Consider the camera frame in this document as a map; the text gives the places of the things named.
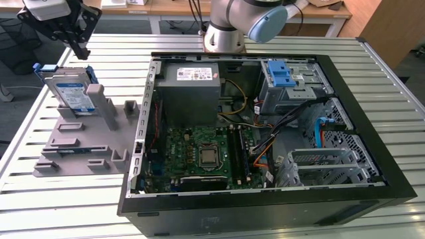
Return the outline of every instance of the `gray floor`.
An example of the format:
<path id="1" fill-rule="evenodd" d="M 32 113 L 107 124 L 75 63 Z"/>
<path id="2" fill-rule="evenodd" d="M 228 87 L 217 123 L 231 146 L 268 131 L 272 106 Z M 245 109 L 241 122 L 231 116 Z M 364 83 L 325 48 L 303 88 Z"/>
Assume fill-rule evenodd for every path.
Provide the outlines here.
<path id="1" fill-rule="evenodd" d="M 185 21 L 175 24 L 176 28 L 171 29 L 169 24 L 161 22 L 163 34 L 197 34 L 197 25 Z M 121 34 L 151 34 L 149 23 L 147 21 L 112 21 L 103 20 L 99 22 L 95 33 L 121 33 Z M 64 51 L 60 42 L 54 42 L 42 38 L 43 46 L 35 50 L 39 60 L 43 64 L 56 64 Z M 425 57 L 416 58 L 411 53 L 396 69 L 399 76 L 411 77 L 407 86 L 423 102 L 425 103 Z M 16 86 L 42 86 L 39 78 L 31 74 L 16 76 L 6 65 L 0 62 L 0 83 L 6 87 Z M 15 100 L 10 103 L 0 102 L 0 140 L 12 140 L 20 127 L 28 110 L 34 104 L 35 98 L 40 92 L 35 88 L 20 88 L 10 90 L 15 95 Z M 0 156 L 6 151 L 7 145 L 0 144 Z"/>

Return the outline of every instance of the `green motherboard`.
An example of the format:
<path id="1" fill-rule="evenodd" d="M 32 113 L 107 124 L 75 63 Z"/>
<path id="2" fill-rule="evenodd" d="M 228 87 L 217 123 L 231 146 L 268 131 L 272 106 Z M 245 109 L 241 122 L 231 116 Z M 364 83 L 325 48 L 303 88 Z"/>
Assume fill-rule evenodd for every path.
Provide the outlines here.
<path id="1" fill-rule="evenodd" d="M 159 193 L 179 191 L 179 185 L 175 182 L 188 176 L 224 176 L 228 178 L 227 189 L 261 187 L 261 175 L 259 172 L 249 172 L 248 160 L 244 162 L 248 180 L 243 183 L 235 183 L 232 180 L 228 130 L 227 127 L 168 129 L 163 174 L 153 181 Z M 255 145 L 253 132 L 248 127 L 240 132 L 244 154 L 248 155 L 248 149 Z"/>

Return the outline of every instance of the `motherboard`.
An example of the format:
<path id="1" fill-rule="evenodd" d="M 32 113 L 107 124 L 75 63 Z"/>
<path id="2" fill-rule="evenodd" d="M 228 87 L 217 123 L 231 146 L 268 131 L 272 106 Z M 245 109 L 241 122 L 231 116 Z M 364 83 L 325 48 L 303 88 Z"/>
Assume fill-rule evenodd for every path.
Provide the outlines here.
<path id="1" fill-rule="evenodd" d="M 165 160 L 153 163 L 159 193 L 261 188 L 260 172 L 249 171 L 251 128 L 169 128 Z"/>

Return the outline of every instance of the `cardboard box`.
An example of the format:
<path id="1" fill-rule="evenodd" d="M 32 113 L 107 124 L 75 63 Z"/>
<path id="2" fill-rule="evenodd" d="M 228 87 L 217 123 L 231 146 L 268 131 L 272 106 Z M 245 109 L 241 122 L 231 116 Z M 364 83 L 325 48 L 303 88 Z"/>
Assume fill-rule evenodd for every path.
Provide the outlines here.
<path id="1" fill-rule="evenodd" d="M 128 4 L 145 5 L 148 0 L 127 0 Z"/>
<path id="2" fill-rule="evenodd" d="M 127 8 L 127 0 L 101 0 L 100 8 Z"/>
<path id="3" fill-rule="evenodd" d="M 332 5 L 332 4 L 337 3 L 337 2 L 340 2 L 341 0 L 308 0 L 308 1 L 315 6 L 321 7 L 321 6 Z"/>

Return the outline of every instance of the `ram slot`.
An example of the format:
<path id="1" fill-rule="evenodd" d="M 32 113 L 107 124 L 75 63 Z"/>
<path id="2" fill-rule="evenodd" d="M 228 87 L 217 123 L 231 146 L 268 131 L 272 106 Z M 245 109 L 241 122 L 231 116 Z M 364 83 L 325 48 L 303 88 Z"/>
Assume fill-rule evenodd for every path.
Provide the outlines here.
<path id="1" fill-rule="evenodd" d="M 240 129 L 229 128 L 227 131 L 228 154 L 232 168 L 233 183 L 240 185 L 247 182 L 245 161 L 247 155 L 243 145 Z"/>

